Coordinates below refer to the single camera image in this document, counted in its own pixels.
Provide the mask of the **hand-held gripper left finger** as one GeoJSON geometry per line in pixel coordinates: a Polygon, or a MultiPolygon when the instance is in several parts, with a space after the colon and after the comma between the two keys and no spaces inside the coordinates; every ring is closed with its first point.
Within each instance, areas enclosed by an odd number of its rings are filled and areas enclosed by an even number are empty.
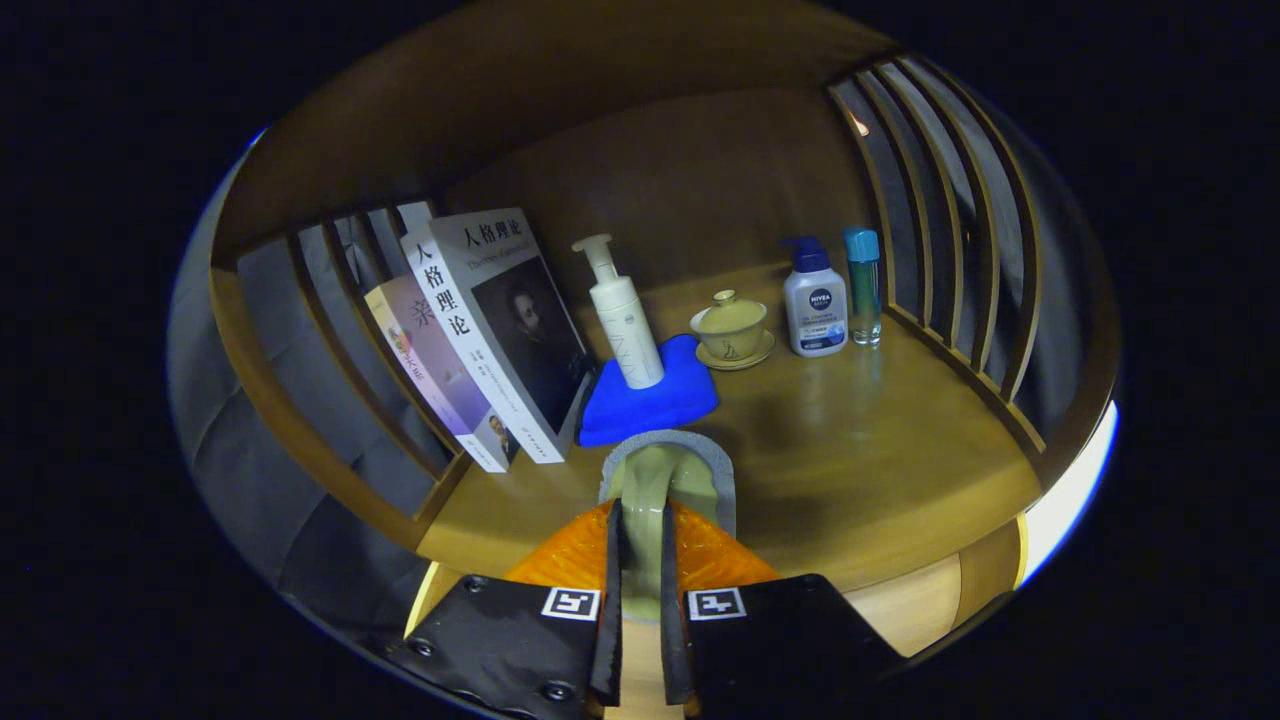
{"type": "Polygon", "coordinates": [[[507,578],[461,577],[388,660],[498,719],[599,719],[620,703],[621,509],[580,515],[507,578]]]}

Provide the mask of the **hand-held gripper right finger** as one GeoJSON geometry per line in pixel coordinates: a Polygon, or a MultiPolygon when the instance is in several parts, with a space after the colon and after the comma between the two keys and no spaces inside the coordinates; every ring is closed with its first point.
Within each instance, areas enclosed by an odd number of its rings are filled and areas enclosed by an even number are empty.
{"type": "Polygon", "coordinates": [[[850,719],[906,659],[823,575],[781,577],[726,530],[668,502],[660,647],[689,719],[850,719]]]}

